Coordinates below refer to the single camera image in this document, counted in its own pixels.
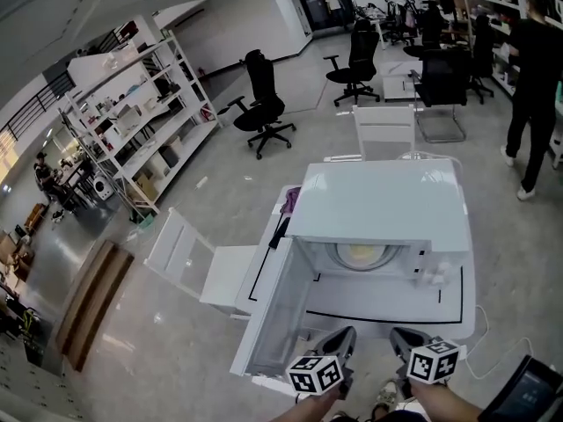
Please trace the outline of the person's dark trousers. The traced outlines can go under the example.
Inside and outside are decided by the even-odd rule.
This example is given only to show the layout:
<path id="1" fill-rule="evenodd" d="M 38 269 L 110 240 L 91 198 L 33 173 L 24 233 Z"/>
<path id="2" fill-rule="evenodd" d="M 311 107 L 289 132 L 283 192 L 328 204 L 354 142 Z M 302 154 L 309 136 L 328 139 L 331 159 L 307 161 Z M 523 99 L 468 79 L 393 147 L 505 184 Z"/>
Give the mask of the person's dark trousers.
<path id="1" fill-rule="evenodd" d="M 348 416 L 345 412 L 339 411 L 334 414 L 330 422 L 360 422 L 357 418 Z M 376 418 L 375 412 L 365 422 L 428 422 L 421 414 L 413 411 L 390 411 L 381 418 Z"/>

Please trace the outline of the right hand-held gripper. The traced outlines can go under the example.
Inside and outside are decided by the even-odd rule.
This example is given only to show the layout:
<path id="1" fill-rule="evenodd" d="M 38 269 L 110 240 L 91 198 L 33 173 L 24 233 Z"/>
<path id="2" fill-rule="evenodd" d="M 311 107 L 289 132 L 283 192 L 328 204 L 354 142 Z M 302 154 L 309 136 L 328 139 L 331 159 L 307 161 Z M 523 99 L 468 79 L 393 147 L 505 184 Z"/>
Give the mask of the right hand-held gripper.
<path id="1" fill-rule="evenodd" d="M 431 338 L 421 331 L 404 327 L 391 329 L 389 340 L 403 365 L 397 370 L 398 388 L 404 399 L 413 397 L 411 380 L 426 384 L 446 384 L 454 374 L 460 346 L 451 340 Z"/>

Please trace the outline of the dark table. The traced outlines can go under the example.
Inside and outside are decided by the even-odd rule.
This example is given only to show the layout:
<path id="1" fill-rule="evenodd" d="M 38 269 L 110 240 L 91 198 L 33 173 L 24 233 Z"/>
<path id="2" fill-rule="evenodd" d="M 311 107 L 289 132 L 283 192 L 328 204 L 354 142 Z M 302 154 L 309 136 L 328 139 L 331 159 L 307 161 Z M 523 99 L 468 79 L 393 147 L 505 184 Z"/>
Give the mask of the dark table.
<path id="1" fill-rule="evenodd" d="M 93 164 L 90 159 L 82 159 L 63 170 L 55 182 L 62 189 L 61 204 L 64 209 L 74 210 L 78 205 L 95 205 Z"/>

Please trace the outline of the cardboard box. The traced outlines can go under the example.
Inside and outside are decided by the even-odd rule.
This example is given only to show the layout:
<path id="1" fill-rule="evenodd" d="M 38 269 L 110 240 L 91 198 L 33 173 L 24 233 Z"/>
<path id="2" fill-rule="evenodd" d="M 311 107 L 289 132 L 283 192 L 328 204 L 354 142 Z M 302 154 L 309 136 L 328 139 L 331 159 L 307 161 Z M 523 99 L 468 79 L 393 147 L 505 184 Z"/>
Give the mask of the cardboard box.
<path id="1" fill-rule="evenodd" d="M 140 173 L 136 178 L 135 182 L 138 187 L 143 191 L 143 194 L 150 201 L 155 201 L 158 195 L 158 190 L 154 186 L 152 180 L 150 180 L 144 173 Z"/>

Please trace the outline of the white chair left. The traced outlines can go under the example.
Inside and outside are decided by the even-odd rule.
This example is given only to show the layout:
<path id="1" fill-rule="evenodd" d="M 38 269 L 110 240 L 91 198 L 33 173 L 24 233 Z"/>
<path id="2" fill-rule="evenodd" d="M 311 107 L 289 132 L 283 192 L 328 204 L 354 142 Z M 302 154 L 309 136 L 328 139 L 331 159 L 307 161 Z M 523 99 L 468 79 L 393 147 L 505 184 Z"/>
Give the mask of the white chair left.
<path id="1" fill-rule="evenodd" d="M 256 247 L 214 246 L 175 208 L 168 210 L 144 265 L 198 302 L 246 320 L 236 304 Z"/>

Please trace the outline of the person's right forearm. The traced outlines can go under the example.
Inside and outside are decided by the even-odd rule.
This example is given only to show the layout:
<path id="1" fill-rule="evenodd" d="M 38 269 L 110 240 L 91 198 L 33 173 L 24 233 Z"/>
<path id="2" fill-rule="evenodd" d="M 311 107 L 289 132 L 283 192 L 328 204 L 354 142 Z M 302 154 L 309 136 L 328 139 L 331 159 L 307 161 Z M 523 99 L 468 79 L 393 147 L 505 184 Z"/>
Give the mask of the person's right forearm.
<path id="1" fill-rule="evenodd" d="M 441 384 L 411 380 L 413 396 L 432 422 L 479 422 L 482 410 Z"/>

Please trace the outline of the white chair behind table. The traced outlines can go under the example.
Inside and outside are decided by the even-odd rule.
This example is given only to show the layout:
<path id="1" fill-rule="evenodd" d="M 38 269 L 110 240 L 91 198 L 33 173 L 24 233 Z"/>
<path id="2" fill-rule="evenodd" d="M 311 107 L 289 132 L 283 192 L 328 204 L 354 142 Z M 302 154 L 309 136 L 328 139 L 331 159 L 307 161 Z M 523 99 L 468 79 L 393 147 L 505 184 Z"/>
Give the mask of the white chair behind table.
<path id="1" fill-rule="evenodd" d="M 353 106 L 362 161 L 395 159 L 415 150 L 415 115 L 408 106 Z"/>

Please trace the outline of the white round appliance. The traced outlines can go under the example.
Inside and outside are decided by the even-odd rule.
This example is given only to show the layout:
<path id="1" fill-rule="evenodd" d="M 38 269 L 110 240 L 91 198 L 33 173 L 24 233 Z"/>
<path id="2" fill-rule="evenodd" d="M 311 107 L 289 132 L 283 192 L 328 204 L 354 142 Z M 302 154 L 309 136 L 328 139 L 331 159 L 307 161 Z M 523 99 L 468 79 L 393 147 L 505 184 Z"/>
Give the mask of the white round appliance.
<path id="1" fill-rule="evenodd" d="M 96 175 L 93 180 L 93 189 L 103 201 L 113 196 L 114 191 L 109 181 L 103 175 Z"/>

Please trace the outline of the beige sneaker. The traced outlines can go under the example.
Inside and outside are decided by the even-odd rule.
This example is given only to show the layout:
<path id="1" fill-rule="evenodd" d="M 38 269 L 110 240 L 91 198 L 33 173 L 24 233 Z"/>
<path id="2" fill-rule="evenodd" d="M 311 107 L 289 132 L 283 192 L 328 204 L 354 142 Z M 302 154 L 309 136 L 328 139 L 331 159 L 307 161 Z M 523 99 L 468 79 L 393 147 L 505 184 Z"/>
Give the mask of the beige sneaker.
<path id="1" fill-rule="evenodd" d="M 372 417 L 389 413 L 395 408 L 398 395 L 398 386 L 395 380 L 387 380 L 378 391 Z"/>

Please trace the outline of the white box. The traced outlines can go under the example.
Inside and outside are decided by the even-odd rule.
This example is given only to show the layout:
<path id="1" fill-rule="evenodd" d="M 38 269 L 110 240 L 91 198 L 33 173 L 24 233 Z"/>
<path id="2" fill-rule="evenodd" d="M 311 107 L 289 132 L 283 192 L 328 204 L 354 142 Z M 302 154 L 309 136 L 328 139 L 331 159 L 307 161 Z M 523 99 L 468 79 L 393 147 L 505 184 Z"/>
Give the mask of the white box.
<path id="1" fill-rule="evenodd" d="M 126 133 L 138 125 L 141 115 L 138 105 L 124 105 L 118 113 L 116 126 L 122 133 Z"/>

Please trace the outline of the person's left forearm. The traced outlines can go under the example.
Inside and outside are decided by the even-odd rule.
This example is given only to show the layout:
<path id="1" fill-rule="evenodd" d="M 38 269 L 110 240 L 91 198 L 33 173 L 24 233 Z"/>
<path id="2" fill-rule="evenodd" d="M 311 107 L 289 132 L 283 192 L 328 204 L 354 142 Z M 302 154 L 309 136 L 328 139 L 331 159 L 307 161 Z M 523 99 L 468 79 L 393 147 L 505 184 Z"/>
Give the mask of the person's left forearm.
<path id="1" fill-rule="evenodd" d="M 331 389 L 322 396 L 307 397 L 269 422 L 321 422 L 340 397 L 339 389 Z"/>

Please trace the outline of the black railing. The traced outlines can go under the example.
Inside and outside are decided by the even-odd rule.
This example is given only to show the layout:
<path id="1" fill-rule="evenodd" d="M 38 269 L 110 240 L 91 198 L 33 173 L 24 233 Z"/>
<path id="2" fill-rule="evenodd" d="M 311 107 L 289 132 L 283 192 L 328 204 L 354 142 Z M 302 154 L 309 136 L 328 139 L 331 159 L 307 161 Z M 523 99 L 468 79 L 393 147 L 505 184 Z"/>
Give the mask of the black railing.
<path id="1" fill-rule="evenodd" d="M 0 141 L 16 142 L 21 135 L 48 111 L 75 83 L 68 71 L 62 72 L 40 89 L 0 129 Z"/>

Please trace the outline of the white low platform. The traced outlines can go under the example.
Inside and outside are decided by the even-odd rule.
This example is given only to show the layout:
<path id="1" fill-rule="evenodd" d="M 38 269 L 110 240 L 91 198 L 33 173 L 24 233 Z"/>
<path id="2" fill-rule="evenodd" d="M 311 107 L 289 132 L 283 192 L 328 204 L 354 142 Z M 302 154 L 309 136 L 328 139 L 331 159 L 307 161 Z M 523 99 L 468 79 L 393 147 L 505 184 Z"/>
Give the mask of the white low platform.
<path id="1" fill-rule="evenodd" d="M 422 61 L 385 62 L 380 67 L 384 100 L 407 101 L 415 99 L 412 71 L 422 73 Z"/>

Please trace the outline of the black office chair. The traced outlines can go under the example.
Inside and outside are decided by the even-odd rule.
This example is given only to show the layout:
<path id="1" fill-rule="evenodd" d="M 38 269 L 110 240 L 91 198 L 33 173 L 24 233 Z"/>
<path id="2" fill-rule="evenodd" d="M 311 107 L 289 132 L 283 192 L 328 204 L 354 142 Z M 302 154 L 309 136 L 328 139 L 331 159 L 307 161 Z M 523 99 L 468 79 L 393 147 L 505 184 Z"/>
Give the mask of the black office chair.
<path id="1" fill-rule="evenodd" d="M 486 88 L 482 83 L 483 78 L 490 77 L 493 73 L 494 33 L 487 15 L 479 14 L 476 17 L 474 35 L 470 70 L 470 89 L 476 93 L 479 98 L 479 103 L 483 105 L 484 92 L 494 97 L 494 92 Z"/>
<path id="2" fill-rule="evenodd" d="M 437 5 L 429 5 L 421 18 L 421 44 L 407 46 L 403 51 L 412 57 L 420 58 L 426 50 L 439 49 L 445 21 Z"/>
<path id="3" fill-rule="evenodd" d="M 256 141 L 260 141 L 255 153 L 257 160 L 262 159 L 261 151 L 267 142 L 272 139 L 284 142 L 286 147 L 291 149 L 291 141 L 280 135 L 280 132 L 286 129 L 296 132 L 296 125 L 294 123 L 282 125 L 279 120 L 279 117 L 285 111 L 285 104 L 275 89 L 273 63 L 259 49 L 249 52 L 242 63 L 246 66 L 251 79 L 254 100 L 249 106 L 246 106 L 243 103 L 244 96 L 235 98 L 222 108 L 217 115 L 224 115 L 233 106 L 240 109 L 241 114 L 233 121 L 233 125 L 243 132 L 257 133 L 247 140 L 249 148 L 252 148 Z"/>
<path id="4" fill-rule="evenodd" d="M 333 101 L 336 107 L 340 106 L 340 101 L 347 98 L 353 98 L 357 105 L 360 96 L 374 98 L 376 102 L 381 101 L 380 95 L 367 85 L 367 82 L 377 74 L 374 55 L 379 39 L 380 35 L 373 25 L 367 19 L 360 19 L 355 22 L 351 32 L 348 66 L 345 68 L 338 66 L 338 55 L 324 57 L 324 60 L 330 61 L 333 65 L 333 70 L 326 74 L 326 79 L 346 85 L 343 94 Z"/>

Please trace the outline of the white flat plate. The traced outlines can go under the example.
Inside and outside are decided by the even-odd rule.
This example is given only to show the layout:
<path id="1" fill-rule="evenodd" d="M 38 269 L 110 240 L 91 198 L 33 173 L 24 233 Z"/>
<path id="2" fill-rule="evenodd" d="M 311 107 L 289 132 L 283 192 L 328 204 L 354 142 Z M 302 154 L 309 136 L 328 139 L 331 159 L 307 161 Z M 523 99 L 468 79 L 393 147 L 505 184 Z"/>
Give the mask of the white flat plate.
<path id="1" fill-rule="evenodd" d="M 350 268 L 348 265 L 346 265 L 345 263 L 343 263 L 340 260 L 340 258 L 338 257 L 337 251 L 336 251 L 336 245 L 337 244 L 327 244 L 325 246 L 327 255 L 332 260 L 332 262 L 339 265 L 342 268 L 348 269 L 348 270 L 353 271 L 353 272 L 359 272 L 359 273 L 372 272 L 372 271 L 375 271 L 377 269 L 380 269 L 381 267 L 390 263 L 402 249 L 402 247 L 399 246 L 399 245 L 384 245 L 386 247 L 384 257 L 376 264 L 376 266 L 374 268 L 358 269 L 358 268 L 354 268 L 354 267 Z"/>

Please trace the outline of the brown wooden platform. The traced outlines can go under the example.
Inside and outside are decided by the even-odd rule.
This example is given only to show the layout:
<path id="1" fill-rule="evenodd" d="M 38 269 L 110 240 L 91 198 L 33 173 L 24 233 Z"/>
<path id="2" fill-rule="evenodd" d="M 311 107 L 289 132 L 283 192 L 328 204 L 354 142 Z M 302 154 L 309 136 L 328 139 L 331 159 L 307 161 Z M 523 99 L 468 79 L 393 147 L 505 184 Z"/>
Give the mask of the brown wooden platform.
<path id="1" fill-rule="evenodd" d="M 130 252 L 106 240 L 86 267 L 55 336 L 59 353 L 73 370 L 83 370 L 100 325 L 133 261 Z"/>

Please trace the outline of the purple cloth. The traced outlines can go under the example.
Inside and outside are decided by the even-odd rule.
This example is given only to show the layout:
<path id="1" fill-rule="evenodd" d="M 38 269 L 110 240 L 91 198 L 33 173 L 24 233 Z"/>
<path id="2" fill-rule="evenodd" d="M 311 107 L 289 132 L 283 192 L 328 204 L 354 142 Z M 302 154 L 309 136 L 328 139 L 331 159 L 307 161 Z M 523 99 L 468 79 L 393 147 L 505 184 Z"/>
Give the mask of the purple cloth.
<path id="1" fill-rule="evenodd" d="M 301 187 L 292 187 L 285 194 L 285 202 L 281 206 L 281 214 L 292 214 L 301 191 Z"/>

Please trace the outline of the black cantilever chair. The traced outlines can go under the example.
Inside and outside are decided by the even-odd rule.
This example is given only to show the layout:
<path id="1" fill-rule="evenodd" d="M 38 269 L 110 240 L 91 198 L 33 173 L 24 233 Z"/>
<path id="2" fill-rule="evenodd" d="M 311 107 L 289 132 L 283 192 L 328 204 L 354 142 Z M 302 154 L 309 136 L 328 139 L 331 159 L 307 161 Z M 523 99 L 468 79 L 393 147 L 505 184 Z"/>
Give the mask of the black cantilever chair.
<path id="1" fill-rule="evenodd" d="M 415 121 L 427 143 L 458 143 L 466 140 L 464 127 L 457 120 L 456 107 L 467 105 L 469 72 L 466 64 L 468 51 L 455 48 L 426 49 L 422 52 L 421 73 L 411 70 L 414 89 Z M 457 135 L 432 137 L 424 128 L 419 115 L 419 103 L 426 108 L 451 106 L 451 118 Z"/>

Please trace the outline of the green potted plant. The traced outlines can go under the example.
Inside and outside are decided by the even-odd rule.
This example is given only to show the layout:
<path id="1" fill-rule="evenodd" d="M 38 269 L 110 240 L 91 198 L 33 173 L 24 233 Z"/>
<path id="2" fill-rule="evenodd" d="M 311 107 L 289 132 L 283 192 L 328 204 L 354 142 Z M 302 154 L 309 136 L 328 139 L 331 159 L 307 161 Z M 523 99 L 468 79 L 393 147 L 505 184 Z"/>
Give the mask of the green potted plant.
<path id="1" fill-rule="evenodd" d="M 35 366 L 40 366 L 43 359 L 43 347 L 40 344 L 42 336 L 41 319 L 37 311 L 26 308 L 21 317 L 20 330 L 23 336 L 28 360 Z"/>

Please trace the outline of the black tablet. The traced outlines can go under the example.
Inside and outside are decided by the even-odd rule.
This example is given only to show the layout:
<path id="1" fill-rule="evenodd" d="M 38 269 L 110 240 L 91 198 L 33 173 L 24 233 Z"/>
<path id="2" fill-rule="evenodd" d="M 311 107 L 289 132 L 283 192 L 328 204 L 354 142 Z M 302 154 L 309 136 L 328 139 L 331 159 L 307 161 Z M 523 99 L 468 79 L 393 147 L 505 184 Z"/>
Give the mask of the black tablet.
<path id="1" fill-rule="evenodd" d="M 563 375 L 525 355 L 478 422 L 538 422 L 558 398 Z"/>

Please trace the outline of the white microwave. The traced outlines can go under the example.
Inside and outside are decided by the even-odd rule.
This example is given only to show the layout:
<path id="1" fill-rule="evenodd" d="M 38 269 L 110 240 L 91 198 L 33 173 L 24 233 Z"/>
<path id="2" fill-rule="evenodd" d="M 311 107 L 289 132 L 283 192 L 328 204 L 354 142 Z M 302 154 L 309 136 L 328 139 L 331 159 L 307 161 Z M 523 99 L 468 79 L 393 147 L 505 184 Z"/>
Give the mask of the white microwave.
<path id="1" fill-rule="evenodd" d="M 463 188 L 449 159 L 311 164 L 300 187 L 293 213 L 286 214 L 269 243 L 277 249 L 288 239 L 292 251 L 262 283 L 266 291 L 230 367 L 234 375 L 281 376 L 299 338 L 353 326 L 333 331 L 303 327 L 305 299 L 289 285 L 305 277 L 306 264 L 348 278 L 391 277 L 441 287 L 473 257 Z M 380 269 L 359 273 L 333 263 L 327 244 L 402 249 Z"/>

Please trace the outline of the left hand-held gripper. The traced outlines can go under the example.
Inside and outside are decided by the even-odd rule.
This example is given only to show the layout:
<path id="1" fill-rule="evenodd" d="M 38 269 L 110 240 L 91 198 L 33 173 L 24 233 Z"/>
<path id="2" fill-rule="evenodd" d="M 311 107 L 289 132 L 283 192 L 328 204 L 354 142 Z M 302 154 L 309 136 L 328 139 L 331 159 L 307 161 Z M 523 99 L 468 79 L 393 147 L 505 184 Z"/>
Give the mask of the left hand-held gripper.
<path id="1" fill-rule="evenodd" d="M 346 326 L 322 338 L 309 349 L 313 354 L 352 354 L 357 332 L 354 326 Z M 353 381 L 353 370 L 347 360 L 339 355 L 304 355 L 295 358 L 286 369 L 292 389 L 300 397 L 320 397 L 332 389 L 344 386 L 343 393 Z"/>

